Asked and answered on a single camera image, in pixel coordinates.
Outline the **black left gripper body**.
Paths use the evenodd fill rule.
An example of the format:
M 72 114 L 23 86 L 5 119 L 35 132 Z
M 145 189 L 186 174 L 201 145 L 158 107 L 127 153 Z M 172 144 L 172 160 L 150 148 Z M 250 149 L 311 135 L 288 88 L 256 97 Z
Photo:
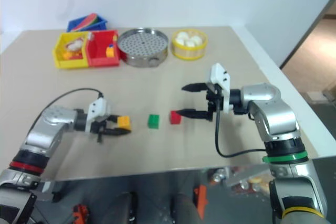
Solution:
M 106 128 L 107 122 L 101 121 L 97 122 L 94 121 L 91 123 L 91 133 L 97 135 L 97 143 L 103 142 L 103 136 L 104 135 L 110 135 L 109 129 Z

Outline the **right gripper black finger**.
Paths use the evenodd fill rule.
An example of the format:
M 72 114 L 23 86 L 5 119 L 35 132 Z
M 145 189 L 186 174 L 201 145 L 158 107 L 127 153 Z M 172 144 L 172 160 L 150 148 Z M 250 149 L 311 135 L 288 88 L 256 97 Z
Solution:
M 205 119 L 208 121 L 213 120 L 213 113 L 208 111 L 198 111 L 196 109 L 181 109 L 176 111 L 180 116 L 190 119 Z
M 206 83 L 190 83 L 181 88 L 183 91 L 187 92 L 202 92 L 208 90 Z

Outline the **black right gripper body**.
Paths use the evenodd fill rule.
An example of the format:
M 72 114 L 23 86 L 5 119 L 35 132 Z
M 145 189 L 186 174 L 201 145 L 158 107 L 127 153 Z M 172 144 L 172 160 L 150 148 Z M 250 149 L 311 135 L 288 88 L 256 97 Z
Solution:
M 219 111 L 223 109 L 224 96 L 222 88 L 218 84 L 214 85 L 214 91 L 208 88 L 206 100 L 208 105 L 206 119 L 211 122 L 213 120 L 213 113 L 217 113 L 217 108 L 219 108 Z

